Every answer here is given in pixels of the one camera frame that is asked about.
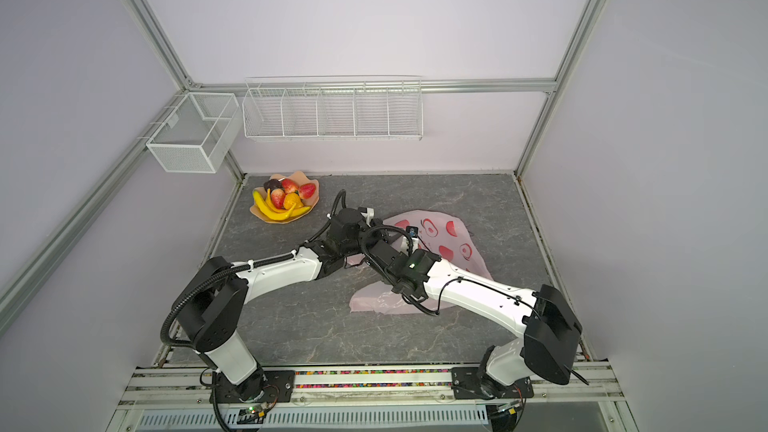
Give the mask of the pink fruit-print plastic bag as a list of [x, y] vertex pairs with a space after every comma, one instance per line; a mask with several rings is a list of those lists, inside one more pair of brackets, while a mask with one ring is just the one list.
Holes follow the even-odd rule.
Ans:
[[[437, 275], [436, 281], [427, 278], [424, 288], [431, 295], [423, 306], [432, 311], [442, 311], [452, 306], [448, 296], [439, 297], [443, 285], [459, 275], [468, 275], [474, 279], [482, 277], [490, 280], [485, 261], [473, 244], [470, 233], [464, 223], [448, 214], [415, 210], [393, 216], [384, 221], [386, 225], [401, 229], [418, 229], [419, 247], [441, 257], [427, 271], [428, 275]], [[407, 304], [401, 295], [392, 291], [392, 287], [383, 282], [376, 282], [356, 292], [350, 300], [353, 312], [375, 312], [382, 315], [416, 314], [418, 309]]]

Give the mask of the tan scalloped fruit bowl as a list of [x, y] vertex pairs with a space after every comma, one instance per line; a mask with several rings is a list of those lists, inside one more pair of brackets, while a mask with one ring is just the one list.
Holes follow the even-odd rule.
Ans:
[[306, 216], [319, 202], [319, 182], [296, 171], [275, 174], [252, 191], [250, 213], [268, 224], [286, 224]]

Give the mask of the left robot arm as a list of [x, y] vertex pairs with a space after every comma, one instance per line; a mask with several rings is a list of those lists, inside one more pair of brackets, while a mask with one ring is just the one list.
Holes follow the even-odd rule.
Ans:
[[297, 283], [325, 278], [362, 252], [362, 233], [383, 223], [371, 208], [350, 208], [346, 192], [334, 199], [321, 229], [293, 250], [272, 257], [229, 262], [213, 257], [176, 298], [160, 329], [171, 348], [188, 348], [213, 369], [212, 388], [235, 401], [261, 398], [264, 369], [238, 332], [249, 302]]

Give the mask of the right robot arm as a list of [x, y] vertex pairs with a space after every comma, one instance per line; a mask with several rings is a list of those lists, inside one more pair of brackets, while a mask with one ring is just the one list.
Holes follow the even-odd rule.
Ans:
[[574, 370], [582, 325], [555, 287], [516, 288], [463, 270], [445, 257], [415, 245], [407, 231], [381, 225], [362, 232], [360, 250], [368, 264], [400, 295], [424, 314], [438, 316], [453, 304], [507, 329], [513, 339], [491, 346], [464, 389], [479, 399], [516, 393], [517, 382], [532, 375], [566, 385], [588, 380]]

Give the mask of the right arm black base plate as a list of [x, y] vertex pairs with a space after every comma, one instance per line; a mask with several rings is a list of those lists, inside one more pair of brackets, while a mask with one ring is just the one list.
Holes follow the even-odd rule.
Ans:
[[450, 373], [453, 394], [458, 400], [530, 399], [534, 396], [529, 378], [502, 385], [481, 373], [478, 366], [453, 367]]

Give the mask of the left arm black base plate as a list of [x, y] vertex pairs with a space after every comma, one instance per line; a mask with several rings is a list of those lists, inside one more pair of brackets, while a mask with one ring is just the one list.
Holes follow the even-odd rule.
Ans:
[[289, 402], [294, 389], [294, 370], [256, 371], [239, 385], [232, 384], [222, 373], [212, 378], [212, 394], [220, 404]]

